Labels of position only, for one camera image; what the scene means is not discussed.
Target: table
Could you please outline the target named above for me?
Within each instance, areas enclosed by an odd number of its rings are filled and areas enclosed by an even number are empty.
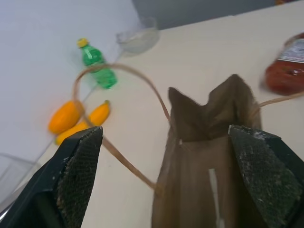
[[[251,86],[257,100],[278,97],[260,86],[265,68],[283,43],[303,29],[304,1],[161,31],[151,50],[119,62],[130,65],[155,83],[165,104],[169,86],[205,104],[209,92],[233,73]],[[103,125],[108,139],[135,167],[156,181],[161,167],[168,123],[148,86],[125,72],[108,91],[94,90],[86,100],[92,111],[105,99],[112,113]],[[281,136],[304,159],[304,98],[264,107],[265,131]],[[57,147],[50,145],[39,159],[45,163]],[[148,228],[153,192],[101,148],[95,185],[84,228]]]

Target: ketchup bottle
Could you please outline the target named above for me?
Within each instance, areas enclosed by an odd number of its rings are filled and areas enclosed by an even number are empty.
[[[291,95],[304,91],[304,32],[285,43],[265,77],[267,86],[275,93]]]

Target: brown paper bag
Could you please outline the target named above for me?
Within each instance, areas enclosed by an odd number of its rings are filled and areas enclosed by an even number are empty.
[[[199,105],[174,88],[171,129],[157,183],[152,228],[267,227],[246,190],[228,128],[261,128],[250,88],[232,75]]]

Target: green bottle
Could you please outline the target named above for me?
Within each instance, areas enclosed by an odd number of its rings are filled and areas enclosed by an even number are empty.
[[[106,63],[102,53],[95,47],[89,45],[85,38],[81,38],[77,42],[82,52],[82,61],[85,66],[89,67],[95,64]],[[117,82],[115,73],[111,69],[103,69],[92,72],[96,82],[104,89],[109,89]]]

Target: yellow squash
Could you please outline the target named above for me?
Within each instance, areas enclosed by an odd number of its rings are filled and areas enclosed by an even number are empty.
[[[89,118],[95,126],[100,126],[104,123],[104,121],[107,119],[109,114],[110,114],[110,102],[105,101],[102,105],[97,107],[89,115]],[[85,130],[87,128],[89,128],[89,126],[86,124],[85,121],[82,121],[79,124],[77,124],[76,126],[72,127],[71,129],[58,135],[57,138],[55,139],[55,143],[57,145],[60,145],[67,137],[75,134],[76,132]]]
[[[75,126],[80,117],[80,113],[78,112],[75,103],[73,101],[68,101],[53,115],[48,124],[48,129],[53,134],[60,134]]]

